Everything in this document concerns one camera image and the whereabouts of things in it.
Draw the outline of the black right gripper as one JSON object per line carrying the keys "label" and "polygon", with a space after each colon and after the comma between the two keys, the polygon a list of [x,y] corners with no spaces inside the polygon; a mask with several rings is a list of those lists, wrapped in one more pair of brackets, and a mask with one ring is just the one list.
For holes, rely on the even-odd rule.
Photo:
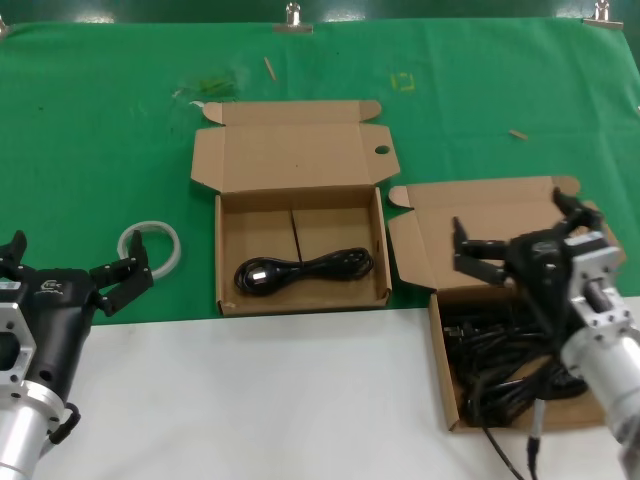
{"label": "black right gripper", "polygon": [[[553,203],[563,214],[553,227],[555,232],[530,232],[507,242],[471,240],[460,219],[454,217],[453,266],[489,285],[502,286],[510,277],[546,335],[551,340],[567,340],[575,332],[575,314],[569,300],[572,254],[566,241],[581,227],[602,231],[603,216],[558,187]],[[504,261],[504,268],[490,260]]]}

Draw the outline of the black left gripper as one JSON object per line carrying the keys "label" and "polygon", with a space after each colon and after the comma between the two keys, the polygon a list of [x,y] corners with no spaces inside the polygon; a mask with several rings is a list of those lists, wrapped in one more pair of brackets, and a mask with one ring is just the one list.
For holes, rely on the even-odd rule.
{"label": "black left gripper", "polygon": [[25,379],[66,400],[96,306],[111,317],[154,285],[147,251],[141,232],[134,231],[128,257],[88,273],[80,269],[31,269],[22,264],[26,248],[22,230],[0,248],[1,279],[20,284],[16,289],[3,288],[1,301],[18,304],[35,341],[35,354]]}

